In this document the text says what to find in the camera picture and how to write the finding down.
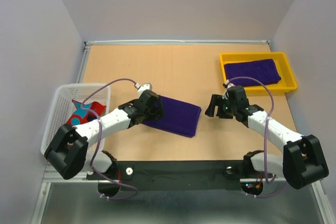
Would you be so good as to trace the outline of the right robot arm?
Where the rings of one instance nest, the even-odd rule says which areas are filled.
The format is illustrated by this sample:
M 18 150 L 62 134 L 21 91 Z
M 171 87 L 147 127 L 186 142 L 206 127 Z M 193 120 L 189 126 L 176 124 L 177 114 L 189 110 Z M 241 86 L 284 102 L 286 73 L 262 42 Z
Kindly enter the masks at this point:
M 329 168 L 317 137 L 294 132 L 274 120 L 260 106 L 250 104 L 242 86 L 228 84 L 226 88 L 223 95 L 211 96 L 205 115 L 236 119 L 262 135 L 265 143 L 271 142 L 282 152 L 282 156 L 267 154 L 266 150 L 247 153 L 241 165 L 244 175 L 253 177 L 259 172 L 277 175 L 294 189 L 329 176 Z

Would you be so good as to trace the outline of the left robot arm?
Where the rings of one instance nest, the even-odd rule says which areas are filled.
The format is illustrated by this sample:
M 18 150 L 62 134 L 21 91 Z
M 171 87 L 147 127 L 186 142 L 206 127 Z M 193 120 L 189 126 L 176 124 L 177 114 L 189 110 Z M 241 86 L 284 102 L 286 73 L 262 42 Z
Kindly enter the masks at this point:
M 83 169 L 88 148 L 99 140 L 143 121 L 163 117 L 161 97 L 149 89 L 144 90 L 139 98 L 120 105 L 100 119 L 77 126 L 62 125 L 44 157 L 63 179 L 71 179 Z

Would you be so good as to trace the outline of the purple towel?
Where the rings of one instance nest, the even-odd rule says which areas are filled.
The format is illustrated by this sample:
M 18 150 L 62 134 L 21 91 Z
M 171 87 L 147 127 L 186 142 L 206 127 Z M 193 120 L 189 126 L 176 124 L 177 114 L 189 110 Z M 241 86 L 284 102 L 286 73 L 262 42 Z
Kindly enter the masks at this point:
M 201 107 L 180 100 L 161 96 L 164 117 L 146 120 L 142 124 L 185 137 L 194 137 L 201 114 Z
M 281 80 L 275 62 L 272 59 L 228 63 L 224 65 L 226 78 L 249 77 L 264 85 L 276 84 Z

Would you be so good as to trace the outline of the red blue patterned towel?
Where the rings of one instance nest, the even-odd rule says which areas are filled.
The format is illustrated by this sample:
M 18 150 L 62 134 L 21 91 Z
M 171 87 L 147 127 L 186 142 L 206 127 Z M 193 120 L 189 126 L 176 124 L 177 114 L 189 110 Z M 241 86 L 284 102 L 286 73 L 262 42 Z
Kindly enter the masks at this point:
M 70 126 L 85 124 L 97 118 L 93 112 L 89 112 L 87 109 L 94 111 L 99 116 L 102 116 L 103 112 L 106 110 L 106 106 L 97 101 L 84 104 L 82 107 L 81 102 L 79 101 L 72 99 L 72 103 L 75 106 L 75 111 L 66 122 L 66 124 Z

